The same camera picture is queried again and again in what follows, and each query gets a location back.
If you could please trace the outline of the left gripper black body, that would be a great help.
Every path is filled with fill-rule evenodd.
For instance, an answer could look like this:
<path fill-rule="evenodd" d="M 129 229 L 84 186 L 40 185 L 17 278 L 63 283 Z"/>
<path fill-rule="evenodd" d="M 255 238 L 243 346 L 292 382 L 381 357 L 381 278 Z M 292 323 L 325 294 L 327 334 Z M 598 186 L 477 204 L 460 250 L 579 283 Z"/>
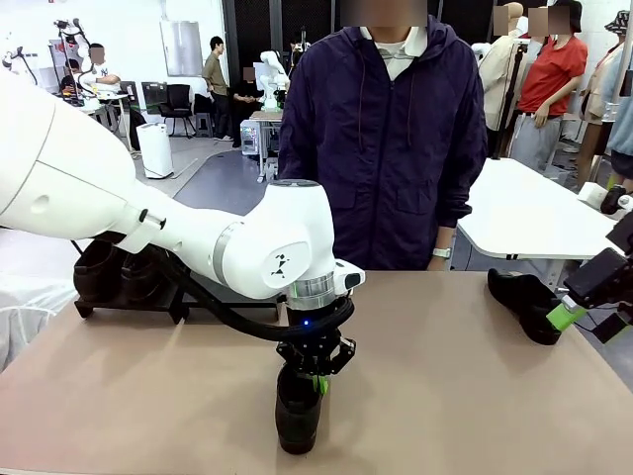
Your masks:
<path fill-rule="evenodd" d="M 328 319 L 335 313 L 339 304 L 330 304 L 326 307 L 300 311 L 287 308 L 288 323 L 291 327 L 299 326 L 303 330 L 312 329 L 316 323 L 323 319 Z M 308 336 L 304 336 L 298 339 L 285 341 L 285 342 L 305 342 L 309 345 L 308 350 L 310 358 L 310 369 L 317 369 L 316 359 L 319 355 L 329 354 L 334 346 L 333 341 L 339 337 L 342 337 L 338 327 L 333 330 L 326 331 L 324 333 L 310 332 Z"/>

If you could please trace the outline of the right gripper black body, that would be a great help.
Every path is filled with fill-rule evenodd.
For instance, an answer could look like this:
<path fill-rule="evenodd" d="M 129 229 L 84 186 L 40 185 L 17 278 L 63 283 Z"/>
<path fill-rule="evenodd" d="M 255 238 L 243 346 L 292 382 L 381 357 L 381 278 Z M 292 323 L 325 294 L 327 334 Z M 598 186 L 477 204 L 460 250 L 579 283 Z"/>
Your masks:
<path fill-rule="evenodd" d="M 627 259 L 604 249 L 564 281 L 569 297 L 584 309 L 627 301 Z"/>

